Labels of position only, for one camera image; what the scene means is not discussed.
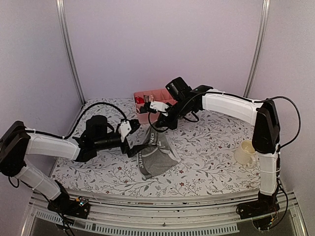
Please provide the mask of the grey boxer briefs lettered band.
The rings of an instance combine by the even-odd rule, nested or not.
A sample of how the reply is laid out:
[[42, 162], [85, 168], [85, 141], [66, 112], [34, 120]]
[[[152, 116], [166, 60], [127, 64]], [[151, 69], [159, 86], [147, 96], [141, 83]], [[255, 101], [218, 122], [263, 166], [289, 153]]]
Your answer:
[[168, 141], [165, 134], [156, 132], [149, 127], [141, 145], [146, 144], [150, 147], [136, 155], [143, 180], [160, 176], [180, 163], [180, 157], [175, 147]]

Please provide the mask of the grey underwear cream waistband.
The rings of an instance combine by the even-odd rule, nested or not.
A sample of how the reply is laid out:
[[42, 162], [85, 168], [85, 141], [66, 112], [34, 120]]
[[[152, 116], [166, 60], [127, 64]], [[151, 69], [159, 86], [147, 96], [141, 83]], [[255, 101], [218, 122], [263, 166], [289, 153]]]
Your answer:
[[144, 101], [145, 103], [154, 102], [154, 96], [152, 94], [145, 94]]

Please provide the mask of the pink divided organizer box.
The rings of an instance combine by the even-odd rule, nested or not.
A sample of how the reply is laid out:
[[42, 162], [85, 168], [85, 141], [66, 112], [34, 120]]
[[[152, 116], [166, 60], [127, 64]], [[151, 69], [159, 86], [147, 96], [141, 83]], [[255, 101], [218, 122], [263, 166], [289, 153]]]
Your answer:
[[151, 102], [163, 102], [174, 105], [175, 99], [169, 94], [167, 89], [156, 89], [139, 91], [133, 94], [135, 101], [136, 114], [141, 124], [148, 124], [148, 114]]

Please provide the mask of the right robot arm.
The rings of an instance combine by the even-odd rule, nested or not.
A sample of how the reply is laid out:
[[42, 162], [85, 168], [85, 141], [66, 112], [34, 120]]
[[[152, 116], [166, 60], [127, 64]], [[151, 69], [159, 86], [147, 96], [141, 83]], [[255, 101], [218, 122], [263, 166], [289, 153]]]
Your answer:
[[157, 127], [174, 130], [178, 119], [190, 112], [203, 110], [219, 112], [254, 126], [252, 146], [260, 161], [259, 191], [264, 195], [255, 202], [254, 210], [258, 214], [265, 214], [270, 210], [274, 205], [270, 196], [278, 189], [277, 167], [280, 151], [280, 122], [273, 100], [252, 100], [206, 85], [192, 89], [181, 77], [172, 80], [165, 88], [176, 103], [171, 105], [152, 102], [150, 108], [160, 113]]

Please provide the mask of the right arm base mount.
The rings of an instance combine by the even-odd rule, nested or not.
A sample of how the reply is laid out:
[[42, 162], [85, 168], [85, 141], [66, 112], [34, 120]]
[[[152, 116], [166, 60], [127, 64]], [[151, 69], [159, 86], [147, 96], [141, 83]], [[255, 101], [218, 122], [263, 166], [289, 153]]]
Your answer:
[[277, 194], [278, 191], [272, 195], [265, 195], [259, 191], [257, 200], [238, 204], [236, 213], [241, 219], [277, 213], [280, 210]]

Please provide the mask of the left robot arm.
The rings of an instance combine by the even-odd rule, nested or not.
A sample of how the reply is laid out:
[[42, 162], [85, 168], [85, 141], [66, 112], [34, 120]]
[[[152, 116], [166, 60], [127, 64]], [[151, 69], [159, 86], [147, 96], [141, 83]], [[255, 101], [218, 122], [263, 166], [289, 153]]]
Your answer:
[[97, 115], [86, 121], [86, 129], [80, 137], [56, 138], [27, 130], [21, 121], [16, 121], [0, 140], [0, 171], [5, 176], [15, 177], [53, 201], [62, 213], [70, 213], [72, 200], [60, 184], [47, 177], [25, 161], [26, 155], [60, 157], [75, 162], [87, 162], [100, 150], [120, 148], [123, 154], [133, 157], [147, 145], [130, 148], [128, 135], [137, 131], [137, 119], [123, 119], [117, 128], [108, 123], [107, 117]]

